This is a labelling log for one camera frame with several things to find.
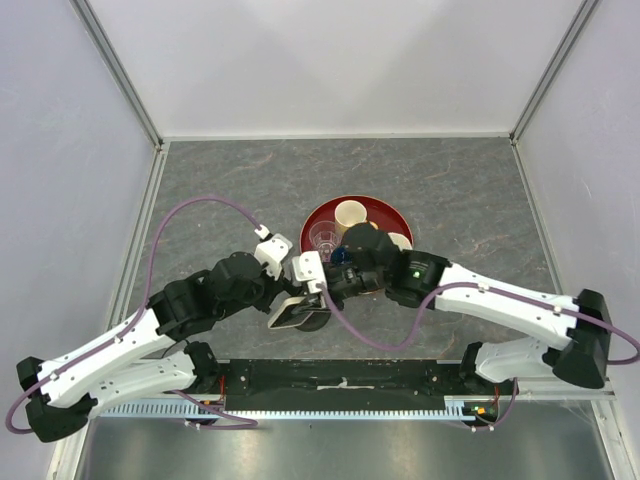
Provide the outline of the black phone stand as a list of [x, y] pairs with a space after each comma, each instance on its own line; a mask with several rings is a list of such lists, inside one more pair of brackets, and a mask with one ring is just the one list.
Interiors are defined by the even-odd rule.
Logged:
[[293, 309], [295, 328], [314, 332], [323, 328], [331, 318], [330, 310], [320, 301], [304, 300]]

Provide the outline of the smartphone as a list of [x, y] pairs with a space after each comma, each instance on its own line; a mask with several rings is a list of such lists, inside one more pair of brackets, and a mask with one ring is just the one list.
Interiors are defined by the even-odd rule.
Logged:
[[267, 326], [272, 330], [297, 328], [319, 312], [319, 305], [315, 301], [305, 296], [291, 297], [282, 302], [270, 317]]

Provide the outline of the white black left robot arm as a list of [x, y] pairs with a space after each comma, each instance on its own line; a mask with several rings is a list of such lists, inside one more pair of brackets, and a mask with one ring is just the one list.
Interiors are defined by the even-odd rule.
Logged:
[[77, 432], [99, 404], [89, 392], [99, 381], [244, 309], [267, 313], [279, 294], [300, 290], [284, 273], [271, 276], [266, 263], [246, 252], [167, 284], [135, 315], [87, 344], [55, 359], [30, 356], [17, 364], [24, 390], [18, 402], [29, 424], [25, 431], [43, 443]]

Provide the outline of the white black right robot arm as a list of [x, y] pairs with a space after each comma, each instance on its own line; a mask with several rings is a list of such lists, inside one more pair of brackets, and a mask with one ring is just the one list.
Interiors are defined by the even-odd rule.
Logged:
[[342, 263], [324, 265], [315, 287], [339, 311], [345, 300], [381, 289], [400, 306], [459, 313], [518, 331], [522, 338], [467, 346], [458, 381], [467, 392], [515, 378], [554, 375], [586, 389], [604, 387], [611, 321], [602, 294], [528, 290], [482, 276], [444, 257], [397, 246], [369, 224], [346, 231]]

